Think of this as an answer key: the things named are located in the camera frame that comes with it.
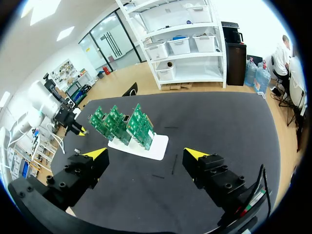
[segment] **screw hole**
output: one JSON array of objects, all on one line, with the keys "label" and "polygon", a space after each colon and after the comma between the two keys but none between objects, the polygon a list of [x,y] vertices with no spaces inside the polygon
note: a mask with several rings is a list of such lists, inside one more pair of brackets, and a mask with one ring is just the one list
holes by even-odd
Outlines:
[{"label": "screw hole", "polygon": [[231,189],[232,188],[232,184],[230,184],[230,183],[225,184],[225,188]]}]

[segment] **wooden floor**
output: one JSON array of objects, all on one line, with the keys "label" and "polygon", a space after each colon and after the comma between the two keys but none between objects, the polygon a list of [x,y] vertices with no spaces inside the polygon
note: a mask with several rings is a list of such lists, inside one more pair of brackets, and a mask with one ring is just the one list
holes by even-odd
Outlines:
[{"label": "wooden floor", "polygon": [[[159,94],[168,92],[247,92],[254,93],[253,88],[247,86],[229,86],[226,89],[222,88],[221,83],[194,83],[191,89],[161,91],[158,89],[154,77],[147,65],[141,63],[130,66],[104,76],[99,80],[92,89],[88,92],[88,96],[79,105],[83,109],[83,105],[91,100],[113,98],[122,96],[135,82],[138,85],[138,95]],[[281,174],[278,189],[277,200],[275,206],[280,202],[286,190],[288,189],[291,175],[295,165],[300,160],[300,152],[297,153],[297,140],[295,124],[292,123],[289,127],[286,125],[287,109],[280,108],[278,101],[270,97],[268,90],[266,101],[270,107],[272,116],[275,121],[279,146],[281,151]],[[49,173],[40,173],[39,180],[45,183],[46,175]]]}]

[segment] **white plastic bin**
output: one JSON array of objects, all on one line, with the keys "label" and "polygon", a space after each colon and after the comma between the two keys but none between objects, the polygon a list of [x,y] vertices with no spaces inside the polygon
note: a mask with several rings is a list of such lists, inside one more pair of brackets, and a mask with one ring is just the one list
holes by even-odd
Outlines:
[{"label": "white plastic bin", "polygon": [[146,1],[148,1],[148,0],[132,0],[132,2],[135,3],[136,5],[143,4]]},{"label": "white plastic bin", "polygon": [[165,59],[169,52],[166,41],[158,41],[147,44],[145,50],[152,60]]},{"label": "white plastic bin", "polygon": [[170,44],[175,55],[188,54],[191,52],[189,38],[169,40],[168,43]]},{"label": "white plastic bin", "polygon": [[212,34],[209,36],[193,35],[193,39],[196,42],[198,52],[215,52],[215,36]]},{"label": "white plastic bin", "polygon": [[209,6],[192,6],[187,7],[191,15],[192,23],[211,22]]},{"label": "white plastic bin", "polygon": [[176,76],[176,65],[172,61],[164,61],[157,66],[155,71],[158,74],[159,80],[173,80]]}]

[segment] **red fire extinguisher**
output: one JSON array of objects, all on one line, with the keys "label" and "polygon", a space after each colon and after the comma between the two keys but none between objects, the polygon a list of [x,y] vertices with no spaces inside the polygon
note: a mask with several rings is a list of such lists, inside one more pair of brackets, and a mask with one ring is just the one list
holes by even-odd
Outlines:
[{"label": "red fire extinguisher", "polygon": [[103,67],[103,71],[105,72],[105,74],[109,75],[111,72],[108,70],[107,67]]}]

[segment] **white circuit board holder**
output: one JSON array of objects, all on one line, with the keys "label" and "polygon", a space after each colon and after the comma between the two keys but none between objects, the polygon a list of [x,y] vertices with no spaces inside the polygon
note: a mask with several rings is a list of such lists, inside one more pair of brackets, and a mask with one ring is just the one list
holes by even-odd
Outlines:
[{"label": "white circuit board holder", "polygon": [[108,141],[108,146],[133,155],[160,161],[165,156],[168,141],[168,136],[157,135],[155,133],[149,150],[146,150],[143,146],[136,142],[133,137],[131,138],[129,145],[125,145],[117,137],[114,137],[112,141]]}]

